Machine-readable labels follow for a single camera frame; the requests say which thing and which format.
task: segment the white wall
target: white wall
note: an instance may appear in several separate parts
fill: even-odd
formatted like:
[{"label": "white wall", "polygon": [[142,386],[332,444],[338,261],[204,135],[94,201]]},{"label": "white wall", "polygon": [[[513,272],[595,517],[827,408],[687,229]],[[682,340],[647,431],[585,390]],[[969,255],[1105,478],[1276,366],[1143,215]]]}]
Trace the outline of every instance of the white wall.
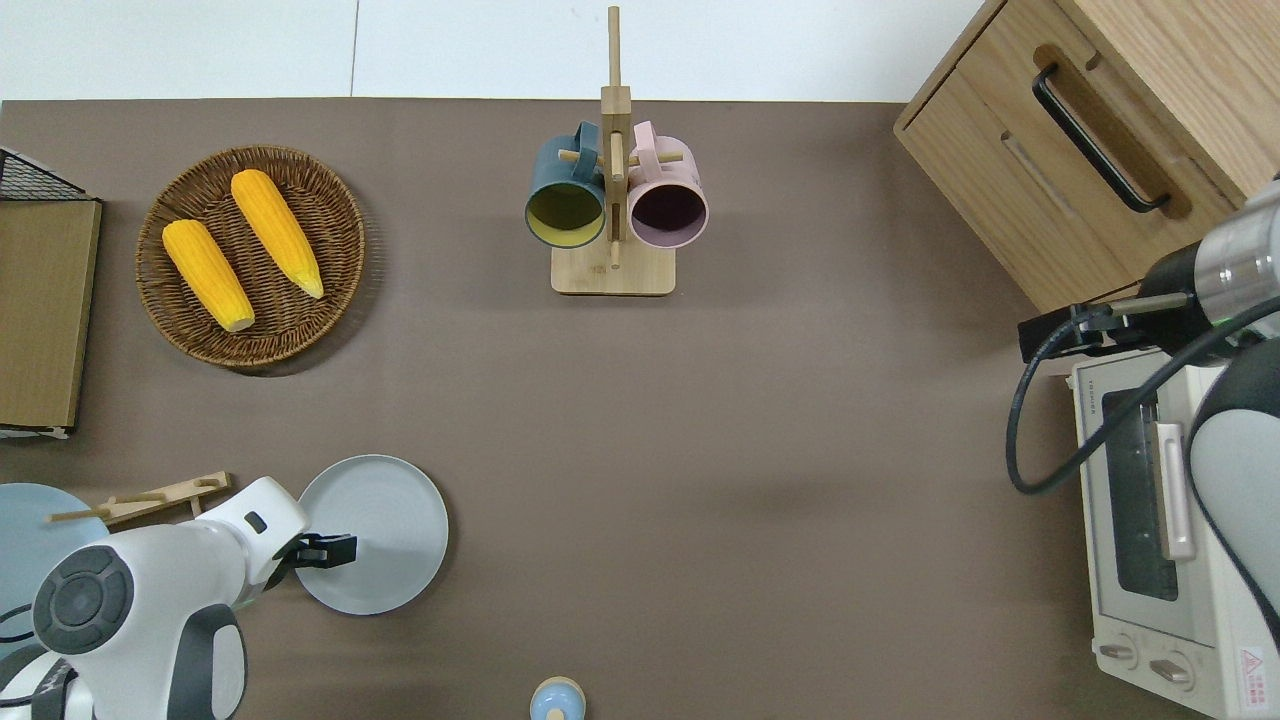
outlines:
[{"label": "white wall", "polygon": [[0,99],[904,101],[980,0],[0,0]]}]

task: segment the gray plate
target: gray plate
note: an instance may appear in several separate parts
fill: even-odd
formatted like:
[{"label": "gray plate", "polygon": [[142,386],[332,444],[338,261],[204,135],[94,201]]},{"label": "gray plate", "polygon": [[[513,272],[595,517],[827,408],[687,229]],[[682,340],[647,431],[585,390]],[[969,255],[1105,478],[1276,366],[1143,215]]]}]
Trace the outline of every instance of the gray plate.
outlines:
[{"label": "gray plate", "polygon": [[307,532],[356,536],[356,561],[298,569],[307,592],[349,615],[376,615],[419,596],[444,561],[449,516],[440,491],[413,465],[358,455],[316,475],[298,500]]}]

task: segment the corn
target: corn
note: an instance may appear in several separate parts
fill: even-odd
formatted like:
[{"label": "corn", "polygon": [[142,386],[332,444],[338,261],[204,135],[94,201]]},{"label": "corn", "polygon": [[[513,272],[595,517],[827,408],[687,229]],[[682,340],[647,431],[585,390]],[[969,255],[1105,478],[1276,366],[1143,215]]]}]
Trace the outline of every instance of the corn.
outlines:
[{"label": "corn", "polygon": [[271,178],[262,170],[241,170],[232,176],[232,197],[284,277],[311,297],[324,297],[307,236]]},{"label": "corn", "polygon": [[253,324],[244,288],[204,224],[174,220],[165,225],[161,240],[182,279],[223,329],[234,333]]}]

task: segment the oven knob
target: oven knob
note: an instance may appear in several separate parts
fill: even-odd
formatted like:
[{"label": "oven knob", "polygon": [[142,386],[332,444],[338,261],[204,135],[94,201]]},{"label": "oven knob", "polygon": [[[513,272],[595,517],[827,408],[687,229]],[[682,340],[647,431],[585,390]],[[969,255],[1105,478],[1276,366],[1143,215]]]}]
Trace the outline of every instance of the oven knob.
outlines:
[{"label": "oven knob", "polygon": [[1196,675],[1187,656],[1180,652],[1171,652],[1169,660],[1152,660],[1151,671],[1178,685],[1181,691],[1190,691],[1196,687]]},{"label": "oven knob", "polygon": [[1123,644],[1103,644],[1098,647],[1098,655],[1114,657],[1116,660],[1133,660],[1133,650]]},{"label": "oven knob", "polygon": [[1093,638],[1093,652],[1102,657],[1117,660],[1130,670],[1138,666],[1138,646],[1133,642],[1133,638],[1123,633],[1108,643]]}]

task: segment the wicker basket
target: wicker basket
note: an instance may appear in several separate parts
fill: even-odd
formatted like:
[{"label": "wicker basket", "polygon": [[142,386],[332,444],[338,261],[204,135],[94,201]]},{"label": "wicker basket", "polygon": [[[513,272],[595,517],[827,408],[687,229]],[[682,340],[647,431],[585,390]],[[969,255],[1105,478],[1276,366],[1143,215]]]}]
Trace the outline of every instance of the wicker basket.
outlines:
[{"label": "wicker basket", "polygon": [[[275,266],[232,199],[232,176],[256,168],[275,181],[311,242],[325,295],[316,300]],[[236,270],[253,325],[224,331],[165,254],[160,233],[178,219],[202,222]],[[351,305],[365,265],[365,220],[333,170],[288,147],[233,147],[201,160],[160,193],[138,236],[137,283],[156,328],[179,350],[224,368],[262,368],[306,350]]]}]

